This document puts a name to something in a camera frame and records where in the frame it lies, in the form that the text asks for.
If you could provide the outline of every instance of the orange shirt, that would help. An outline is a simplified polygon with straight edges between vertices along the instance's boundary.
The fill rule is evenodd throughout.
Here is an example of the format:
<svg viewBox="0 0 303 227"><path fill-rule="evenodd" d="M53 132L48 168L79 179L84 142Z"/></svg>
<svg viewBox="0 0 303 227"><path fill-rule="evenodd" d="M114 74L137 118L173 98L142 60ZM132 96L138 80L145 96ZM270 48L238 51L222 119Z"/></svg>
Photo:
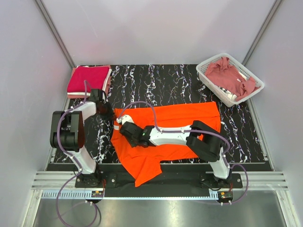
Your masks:
<svg viewBox="0 0 303 227"><path fill-rule="evenodd" d="M155 111L159 127L183 127L199 120L220 132L220 114L215 102L159 106L155 107ZM121 112L122 109L115 109L116 116ZM134 123L141 128L155 125L151 108L127 109L124 114L130 115ZM121 164L135 178L136 187L162 173L160 161L197 157L189 147L182 145L132 148L119 130L114 130L111 142Z"/></svg>

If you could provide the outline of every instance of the plastic basket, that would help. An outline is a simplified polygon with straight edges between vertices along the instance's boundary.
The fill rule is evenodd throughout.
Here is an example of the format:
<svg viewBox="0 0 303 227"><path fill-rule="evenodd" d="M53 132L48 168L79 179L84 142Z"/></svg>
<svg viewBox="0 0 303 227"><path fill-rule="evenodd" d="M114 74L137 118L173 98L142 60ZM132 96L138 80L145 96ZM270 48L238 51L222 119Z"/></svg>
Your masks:
<svg viewBox="0 0 303 227"><path fill-rule="evenodd" d="M213 82L211 82L205 75L205 71L207 70L209 64L211 62L216 62L221 59L221 57L228 57L229 63L236 67L239 72L241 72L244 76L246 76L246 79L249 77L253 77L256 81L256 87L259 87L256 91L252 92L249 96L246 96L245 98L241 99L238 102L232 101L217 85L215 85ZM218 98L228 107L231 107L233 105L242 103L246 101L247 99L253 97L256 93L259 93L264 88L264 83L256 77L251 71L249 71L247 68L245 68L240 62L238 62L236 59L234 59L232 56L230 56L227 53L220 53L212 58L207 59L206 61L200 63L196 67L197 71L199 72L200 80L216 95Z"/></svg>

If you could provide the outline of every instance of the black and white marble surface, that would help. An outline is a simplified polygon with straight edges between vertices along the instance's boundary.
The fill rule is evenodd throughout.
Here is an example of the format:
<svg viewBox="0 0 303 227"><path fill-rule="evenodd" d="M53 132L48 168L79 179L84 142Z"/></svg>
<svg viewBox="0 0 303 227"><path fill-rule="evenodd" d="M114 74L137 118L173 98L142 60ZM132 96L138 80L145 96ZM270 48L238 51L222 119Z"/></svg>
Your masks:
<svg viewBox="0 0 303 227"><path fill-rule="evenodd" d="M229 162L264 162L259 139L246 103L225 106L200 80L196 65L113 65L108 99L113 108L123 108L134 101L146 101L153 106L215 101L221 116L221 134L228 139ZM71 100L70 105L80 100ZM92 116L85 121L88 152L98 163L119 163L110 142L112 122ZM70 163L57 151L54 163ZM165 163L202 163L198 158L166 161Z"/></svg>

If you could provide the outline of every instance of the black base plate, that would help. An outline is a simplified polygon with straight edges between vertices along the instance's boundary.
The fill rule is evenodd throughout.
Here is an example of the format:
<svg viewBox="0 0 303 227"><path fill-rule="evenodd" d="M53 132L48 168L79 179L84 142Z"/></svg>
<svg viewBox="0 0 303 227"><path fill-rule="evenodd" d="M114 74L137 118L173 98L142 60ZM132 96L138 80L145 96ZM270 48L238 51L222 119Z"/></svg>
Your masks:
<svg viewBox="0 0 303 227"><path fill-rule="evenodd" d="M165 164L160 163L162 172L211 172L213 169L210 164ZM241 163L246 171L273 171L268 161L264 163ZM122 164L99 164L99 167L104 172L127 172ZM47 171L73 171L75 165L73 163L50 163L47 166ZM243 172L239 166L235 166L233 171Z"/></svg>
<svg viewBox="0 0 303 227"><path fill-rule="evenodd" d="M218 182L214 179L214 174L202 173L200 174L201 182L205 182L201 184L201 188L213 188L218 189ZM233 188L243 188L242 180L240 174L232 174L232 187ZM224 185L222 188L230 189L230 184Z"/></svg>
<svg viewBox="0 0 303 227"><path fill-rule="evenodd" d="M117 182L117 174L104 173L102 180L105 180L105 188L115 188ZM82 181L79 177L76 179L75 188L103 188L103 183L93 184Z"/></svg>

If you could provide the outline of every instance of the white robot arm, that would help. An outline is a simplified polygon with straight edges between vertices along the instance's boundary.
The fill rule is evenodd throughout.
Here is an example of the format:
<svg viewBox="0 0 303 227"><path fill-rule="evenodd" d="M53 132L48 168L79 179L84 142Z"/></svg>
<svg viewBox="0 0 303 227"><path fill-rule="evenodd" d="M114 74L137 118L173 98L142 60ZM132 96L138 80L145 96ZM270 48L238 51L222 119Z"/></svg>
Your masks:
<svg viewBox="0 0 303 227"><path fill-rule="evenodd" d="M104 100L103 94L102 90L92 89L89 100L77 109L70 111L60 125L60 143L77 168L82 170L80 177L83 182L101 182L101 171L84 146L84 121L95 114L100 114L104 120L115 119L112 107L109 102ZM53 113L50 135L50 143L53 148L60 148L57 127L63 113L64 111Z"/></svg>
<svg viewBox="0 0 303 227"><path fill-rule="evenodd" d="M194 121L192 125L179 128L160 128L160 131L152 125L146 126L144 129L138 127L129 115L123 115L117 119L117 122L122 125L120 133L126 137L132 147L146 148L163 144L188 146L201 159L208 161L215 177L227 179L230 176L230 166L223 155L223 147L219 138L204 135L204 139L199 140L200 133L185 132L199 129L218 133L200 121Z"/></svg>

